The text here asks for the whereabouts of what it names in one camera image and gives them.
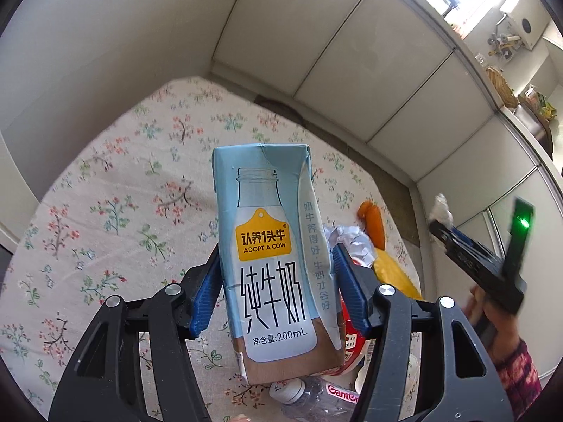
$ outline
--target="blue gripper pad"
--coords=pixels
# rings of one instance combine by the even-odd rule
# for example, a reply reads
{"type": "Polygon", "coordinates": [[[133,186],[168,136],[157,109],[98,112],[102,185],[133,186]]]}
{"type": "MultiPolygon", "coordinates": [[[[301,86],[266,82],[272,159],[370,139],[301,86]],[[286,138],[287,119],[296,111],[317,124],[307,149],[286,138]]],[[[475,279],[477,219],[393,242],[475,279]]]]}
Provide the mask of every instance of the blue gripper pad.
{"type": "Polygon", "coordinates": [[[195,338],[208,327],[221,287],[223,287],[221,264],[219,259],[215,259],[194,298],[190,333],[195,338]]]}
{"type": "Polygon", "coordinates": [[[344,303],[348,309],[350,320],[356,330],[358,330],[364,337],[368,335],[371,330],[371,325],[368,321],[369,309],[367,294],[373,294],[375,288],[379,285],[377,278],[371,268],[364,268],[354,265],[348,251],[344,244],[337,244],[332,248],[332,258],[334,260],[334,270],[336,271],[336,280],[339,285],[340,293],[344,298],[344,303]],[[354,272],[356,270],[368,270],[374,279],[373,287],[361,287],[354,272]]]}

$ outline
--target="red sleeve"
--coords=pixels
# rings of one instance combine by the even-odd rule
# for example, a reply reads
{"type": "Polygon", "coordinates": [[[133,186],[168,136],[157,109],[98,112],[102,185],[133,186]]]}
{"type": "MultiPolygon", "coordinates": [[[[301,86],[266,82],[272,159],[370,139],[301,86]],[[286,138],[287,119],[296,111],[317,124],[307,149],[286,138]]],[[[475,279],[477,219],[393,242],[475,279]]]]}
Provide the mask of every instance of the red sleeve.
{"type": "Polygon", "coordinates": [[[528,353],[526,343],[520,340],[516,351],[504,362],[499,363],[496,370],[508,395],[514,418],[518,419],[542,390],[538,371],[528,353]]]}

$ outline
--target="metal pivot screw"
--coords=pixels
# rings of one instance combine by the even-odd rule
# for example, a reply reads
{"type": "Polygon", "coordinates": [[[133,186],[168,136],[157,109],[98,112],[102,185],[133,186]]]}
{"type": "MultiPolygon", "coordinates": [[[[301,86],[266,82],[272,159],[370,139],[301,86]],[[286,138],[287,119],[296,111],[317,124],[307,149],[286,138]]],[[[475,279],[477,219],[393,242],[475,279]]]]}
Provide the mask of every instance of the metal pivot screw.
{"type": "Polygon", "coordinates": [[[121,298],[117,295],[112,295],[106,299],[106,306],[108,308],[115,308],[121,302],[121,298]]]}
{"type": "Polygon", "coordinates": [[[453,308],[455,305],[455,301],[453,300],[453,298],[450,298],[448,296],[443,296],[442,298],[440,298],[440,304],[444,308],[453,308]]]}
{"type": "Polygon", "coordinates": [[[164,291],[166,292],[166,295],[178,295],[182,292],[182,287],[180,287],[179,284],[170,284],[166,287],[166,289],[164,289],[164,291]]]}
{"type": "Polygon", "coordinates": [[[395,293],[395,287],[390,286],[389,284],[381,284],[379,286],[379,293],[385,296],[391,296],[395,293]]]}

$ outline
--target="blue milk carton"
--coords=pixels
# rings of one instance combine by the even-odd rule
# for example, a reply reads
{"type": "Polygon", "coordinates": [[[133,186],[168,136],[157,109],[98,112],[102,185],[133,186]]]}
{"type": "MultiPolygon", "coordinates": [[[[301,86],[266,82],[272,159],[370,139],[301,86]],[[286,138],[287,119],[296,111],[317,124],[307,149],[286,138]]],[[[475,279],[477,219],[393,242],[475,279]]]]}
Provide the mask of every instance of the blue milk carton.
{"type": "Polygon", "coordinates": [[[342,365],[344,323],[306,145],[213,151],[224,293],[248,384],[342,365]]]}

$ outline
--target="floral tablecloth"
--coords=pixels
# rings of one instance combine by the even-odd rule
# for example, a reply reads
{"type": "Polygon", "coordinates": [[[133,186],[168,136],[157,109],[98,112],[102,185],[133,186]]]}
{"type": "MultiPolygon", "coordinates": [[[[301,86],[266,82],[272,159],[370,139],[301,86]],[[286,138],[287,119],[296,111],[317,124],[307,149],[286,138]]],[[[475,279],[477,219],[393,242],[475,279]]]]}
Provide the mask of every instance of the floral tablecloth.
{"type": "MultiPolygon", "coordinates": [[[[8,268],[0,295],[0,353],[45,417],[72,351],[107,296],[152,296],[208,258],[218,234],[211,151],[253,142],[311,147],[325,223],[356,223],[360,203],[375,201],[388,252],[419,287],[367,172],[299,125],[209,81],[173,81],[117,119],[65,170],[8,268]]],[[[149,341],[140,336],[145,399],[148,414],[160,418],[149,341]]],[[[253,422],[286,420],[266,385],[246,386],[237,374],[222,295],[209,328],[188,346],[214,421],[240,413],[253,422]]],[[[420,344],[415,340],[411,347],[418,355],[420,344]]],[[[413,395],[405,396],[403,412],[412,413],[414,404],[413,395]]]]}

